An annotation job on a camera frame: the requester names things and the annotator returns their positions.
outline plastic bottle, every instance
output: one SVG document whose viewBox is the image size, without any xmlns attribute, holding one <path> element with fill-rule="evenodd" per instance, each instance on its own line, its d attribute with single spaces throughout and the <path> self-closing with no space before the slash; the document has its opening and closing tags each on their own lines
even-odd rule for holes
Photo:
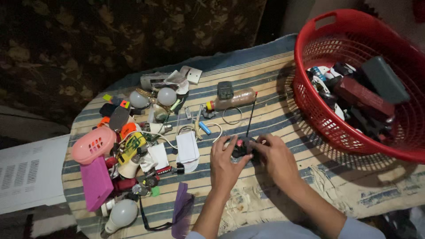
<svg viewBox="0 0 425 239">
<path fill-rule="evenodd" d="M 256 92 L 251 88 L 236 91 L 232 99 L 219 100 L 217 97 L 214 101 L 207 102 L 208 110 L 224 110 L 231 106 L 245 105 L 254 102 Z"/>
</svg>

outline red plastic basket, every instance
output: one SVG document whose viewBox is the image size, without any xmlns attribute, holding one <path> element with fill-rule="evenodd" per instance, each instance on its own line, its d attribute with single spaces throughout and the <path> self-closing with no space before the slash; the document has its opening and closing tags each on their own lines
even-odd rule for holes
<svg viewBox="0 0 425 239">
<path fill-rule="evenodd" d="M 324 21 L 329 24 L 319 26 Z M 383 145 L 341 120 L 320 98 L 305 69 L 332 66 L 337 61 L 356 68 L 382 56 L 401 79 L 411 100 L 396 106 L 395 140 Z M 386 24 L 360 11 L 341 9 L 309 21 L 295 44 L 296 103 L 309 121 L 343 151 L 383 153 L 398 159 L 425 163 L 425 55 Z"/>
</svg>

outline white light bulb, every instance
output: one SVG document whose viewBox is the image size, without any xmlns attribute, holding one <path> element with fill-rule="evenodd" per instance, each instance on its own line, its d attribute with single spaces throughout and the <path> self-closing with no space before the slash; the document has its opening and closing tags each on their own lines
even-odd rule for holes
<svg viewBox="0 0 425 239">
<path fill-rule="evenodd" d="M 129 225 L 137 217 L 137 204 L 130 199 L 118 202 L 110 212 L 109 220 L 100 236 L 107 238 L 116 230 Z"/>
<path fill-rule="evenodd" d="M 149 103 L 149 100 L 145 96 L 139 94 L 137 91 L 133 91 L 130 94 L 130 102 L 131 105 L 136 108 L 144 108 Z"/>
<path fill-rule="evenodd" d="M 164 106 L 170 106 L 176 102 L 177 94 L 176 92 L 168 87 L 162 88 L 158 92 L 158 101 Z"/>
</svg>

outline striped tablecloth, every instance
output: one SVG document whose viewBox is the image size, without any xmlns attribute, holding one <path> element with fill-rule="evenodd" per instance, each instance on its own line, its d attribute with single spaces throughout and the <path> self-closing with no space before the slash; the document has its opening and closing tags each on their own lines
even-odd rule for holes
<svg viewBox="0 0 425 239">
<path fill-rule="evenodd" d="M 99 233 L 108 218 L 97 216 L 85 209 L 80 167 L 72 160 L 72 145 L 88 133 L 100 121 L 99 109 L 105 103 L 104 94 L 125 97 L 138 84 L 142 74 L 154 71 L 172 72 L 183 65 L 203 70 L 198 85 L 190 85 L 189 97 L 184 106 L 192 112 L 216 97 L 217 83 L 232 81 L 235 90 L 247 87 L 258 91 L 252 117 L 250 137 L 271 133 L 280 136 L 291 149 L 297 160 L 299 173 L 321 196 L 335 207 L 353 217 L 367 217 L 396 209 L 409 208 L 425 203 L 425 167 L 406 163 L 384 155 L 352 156 L 330 147 L 325 138 L 305 121 L 297 108 L 292 92 L 294 72 L 293 49 L 295 35 L 250 49 L 218 54 L 213 57 L 196 57 L 177 65 L 156 68 L 151 71 L 131 74 L 109 87 L 106 92 L 92 100 L 75 119 L 71 138 L 62 170 L 62 181 L 66 200 L 78 225 L 90 239 L 100 238 Z M 242 120 L 236 125 L 226 124 L 221 113 L 206 120 L 222 126 L 223 135 L 244 136 L 252 106 L 242 107 Z M 229 111 L 227 121 L 236 121 L 240 116 Z M 176 115 L 169 122 L 176 126 Z M 147 114 L 135 117 L 137 122 L 147 120 Z M 210 147 L 218 136 L 204 135 L 198 142 L 200 158 L 197 169 L 184 175 L 165 174 L 159 182 L 161 194 L 142 200 L 151 227 L 171 222 L 176 191 L 179 182 L 189 185 L 188 192 L 194 194 L 194 223 L 202 209 L 210 186 Z M 175 141 L 175 128 L 166 137 Z M 176 155 L 166 143 L 168 161 L 176 165 Z M 231 197 L 225 207 L 219 233 L 236 228 L 276 220 L 300 220 L 304 217 L 300 209 L 280 192 L 261 166 L 248 163 L 239 176 Z M 139 216 L 127 228 L 117 231 L 111 238 L 172 238 L 171 231 L 148 232 Z"/>
</svg>

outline hand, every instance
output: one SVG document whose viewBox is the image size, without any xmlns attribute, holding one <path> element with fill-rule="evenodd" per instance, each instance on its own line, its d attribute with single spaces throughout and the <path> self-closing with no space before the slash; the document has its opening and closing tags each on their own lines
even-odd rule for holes
<svg viewBox="0 0 425 239">
<path fill-rule="evenodd" d="M 238 163 L 232 163 L 230 156 L 235 148 L 238 136 L 234 136 L 227 148 L 224 143 L 230 136 L 220 137 L 211 148 L 211 191 L 215 193 L 230 194 L 235 186 L 242 169 L 253 157 L 252 154 L 245 155 Z"/>
<path fill-rule="evenodd" d="M 280 137 L 271 134 L 262 135 L 257 138 L 257 142 L 250 141 L 249 144 L 261 154 L 261 159 L 273 181 L 286 194 L 299 183 L 304 183 L 298 173 L 294 155 Z"/>
</svg>

